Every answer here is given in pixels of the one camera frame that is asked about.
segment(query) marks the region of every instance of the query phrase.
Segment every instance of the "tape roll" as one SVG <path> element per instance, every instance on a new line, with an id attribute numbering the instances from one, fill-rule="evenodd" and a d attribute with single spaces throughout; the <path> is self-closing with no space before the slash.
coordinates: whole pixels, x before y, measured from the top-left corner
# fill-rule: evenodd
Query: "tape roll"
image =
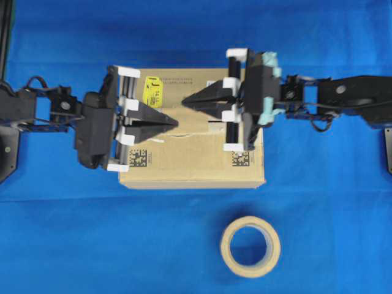
<path id="1" fill-rule="evenodd" d="M 234 234 L 244 228 L 252 227 L 259 230 L 266 242 L 264 257 L 255 265 L 240 265 L 232 256 L 230 245 Z M 232 222 L 224 231 L 220 241 L 220 253 L 231 271 L 241 277 L 261 277 L 269 273 L 276 265 L 281 254 L 281 242 L 274 228 L 263 219 L 255 216 L 245 216 Z"/>

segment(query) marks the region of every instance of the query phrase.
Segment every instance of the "cable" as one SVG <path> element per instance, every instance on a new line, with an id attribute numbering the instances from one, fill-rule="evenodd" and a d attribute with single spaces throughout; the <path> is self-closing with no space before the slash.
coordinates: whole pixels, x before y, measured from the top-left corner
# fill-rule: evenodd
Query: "cable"
<path id="1" fill-rule="evenodd" d="M 324 132 L 328 131 L 330 129 L 330 127 L 332 126 L 332 119 L 328 119 L 326 121 L 326 126 L 324 129 L 322 129 L 321 127 L 317 126 L 314 123 L 314 117 L 312 115 L 311 115 L 310 121 L 311 121 L 313 129 L 315 129 L 317 132 L 320 132 L 320 133 L 324 133 Z"/>
<path id="2" fill-rule="evenodd" d="M 42 87 L 43 89 L 47 89 L 47 88 L 48 88 L 47 82 L 46 82 L 42 77 L 40 77 L 39 75 L 35 75 L 35 76 L 31 77 L 31 78 L 27 81 L 25 88 L 30 88 L 30 84 L 31 84 L 31 82 L 34 81 L 34 80 L 39 81 L 39 83 L 41 84 L 41 87 Z"/>
<path id="3" fill-rule="evenodd" d="M 30 126 L 35 126 L 34 124 L 29 123 L 28 121 L 40 121 L 42 123 L 46 123 L 49 126 L 66 126 L 68 124 L 70 124 L 72 121 L 79 121 L 84 119 L 85 117 L 83 115 L 81 116 L 75 116 L 73 118 L 69 118 L 68 120 L 66 120 L 65 122 L 54 122 L 54 121 L 48 121 L 47 119 L 43 119 L 43 118 L 27 118 L 27 119 L 23 119 L 21 121 L 13 121 L 13 124 L 21 124 L 21 123 L 26 123 L 27 125 Z M 0 126 L 7 126 L 9 125 L 9 122 L 2 122 L 0 123 Z"/>
<path id="4" fill-rule="evenodd" d="M 335 110 L 340 110 L 340 109 L 362 109 L 362 108 L 369 108 L 369 107 L 377 107 L 377 106 L 382 106 L 382 105 L 387 105 L 387 104 L 392 104 L 391 101 L 384 101 L 384 102 L 379 102 L 379 103 L 370 103 L 370 104 L 364 104 L 364 105 L 358 105 L 358 106 L 333 106 L 333 105 L 328 105 L 328 104 L 320 104 L 320 103 L 311 103 L 311 102 L 281 102 L 277 101 L 275 102 L 276 105 L 303 105 L 303 106 L 316 106 L 316 107 L 322 107 L 322 108 L 328 108 L 328 109 L 335 109 Z"/>

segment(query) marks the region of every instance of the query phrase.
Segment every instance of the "blue fabric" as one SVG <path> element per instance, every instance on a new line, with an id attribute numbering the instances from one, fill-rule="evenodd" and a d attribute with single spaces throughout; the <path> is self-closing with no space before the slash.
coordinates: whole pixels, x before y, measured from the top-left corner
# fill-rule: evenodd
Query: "blue fabric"
<path id="1" fill-rule="evenodd" d="M 391 2 L 20 0 L 7 79 L 98 89 L 109 64 L 225 67 L 225 50 L 279 53 L 283 74 L 392 75 Z M 78 164 L 71 134 L 24 134 L 0 186 L 1 293 L 390 293 L 392 176 L 358 117 L 325 134 L 279 117 L 259 189 L 129 190 Z M 277 230 L 260 279 L 219 253 L 243 215 Z"/>

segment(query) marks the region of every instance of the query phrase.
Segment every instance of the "cardboard box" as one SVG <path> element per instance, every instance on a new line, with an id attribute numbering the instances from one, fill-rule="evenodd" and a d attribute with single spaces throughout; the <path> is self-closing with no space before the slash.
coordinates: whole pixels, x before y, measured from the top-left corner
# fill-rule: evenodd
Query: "cardboard box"
<path id="1" fill-rule="evenodd" d="M 141 70 L 137 99 L 160 105 L 162 112 L 178 120 L 179 127 L 131 147 L 130 170 L 119 174 L 121 184 L 137 189 L 180 189 L 258 187 L 265 182 L 262 130 L 254 151 L 226 152 L 225 123 L 181 105 L 185 97 L 226 75 L 227 69 Z M 163 84 L 160 89 L 156 85 L 161 91 L 156 97 L 151 96 L 148 77 L 159 78 Z"/>

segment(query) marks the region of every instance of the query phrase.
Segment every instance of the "yellow sticker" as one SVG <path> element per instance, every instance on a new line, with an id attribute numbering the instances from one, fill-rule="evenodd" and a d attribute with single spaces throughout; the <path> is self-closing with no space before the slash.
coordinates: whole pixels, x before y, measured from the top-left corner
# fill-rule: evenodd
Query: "yellow sticker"
<path id="1" fill-rule="evenodd" d="M 163 90 L 164 84 L 158 77 L 146 77 L 143 102 L 154 108 L 161 107 Z"/>

